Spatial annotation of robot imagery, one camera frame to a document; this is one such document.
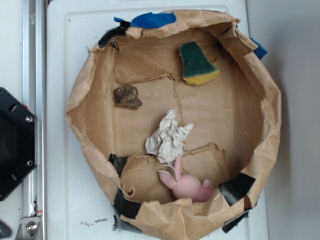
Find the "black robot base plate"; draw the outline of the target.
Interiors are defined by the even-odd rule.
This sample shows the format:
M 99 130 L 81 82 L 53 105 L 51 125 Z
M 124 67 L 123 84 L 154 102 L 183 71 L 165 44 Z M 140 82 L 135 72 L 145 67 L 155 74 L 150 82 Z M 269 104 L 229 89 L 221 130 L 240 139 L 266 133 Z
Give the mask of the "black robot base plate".
M 0 88 L 0 200 L 36 167 L 36 117 Z

